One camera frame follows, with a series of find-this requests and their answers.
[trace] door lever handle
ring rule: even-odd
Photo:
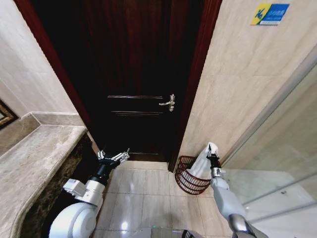
[[[169,105],[169,111],[172,112],[174,110],[175,105],[175,95],[172,94],[169,96],[169,102],[167,103],[159,103],[160,106],[166,106]]]

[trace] trash bin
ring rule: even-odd
[[[210,186],[211,179],[201,179],[191,175],[187,169],[190,169],[195,162],[196,157],[181,156],[175,173],[175,180],[178,186],[186,193],[197,195],[201,194]]]

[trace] mirror frame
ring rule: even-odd
[[[0,119],[0,129],[3,129],[10,123],[18,119],[18,116],[0,99],[0,113],[4,118]]]

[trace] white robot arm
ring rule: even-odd
[[[96,218],[103,204],[103,191],[112,169],[130,156],[122,152],[110,159],[100,151],[100,166],[86,184],[69,179],[63,188],[81,201],[62,210],[51,225],[49,238],[88,238],[96,226]]]
[[[228,221],[234,238],[268,238],[267,235],[252,226],[244,217],[246,212],[236,195],[230,191],[228,183],[223,179],[223,170],[218,162],[217,153],[209,153],[211,161],[211,186],[213,197],[221,215]]]

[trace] blue and yellow sign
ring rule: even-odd
[[[260,3],[251,25],[278,25],[289,4]]]

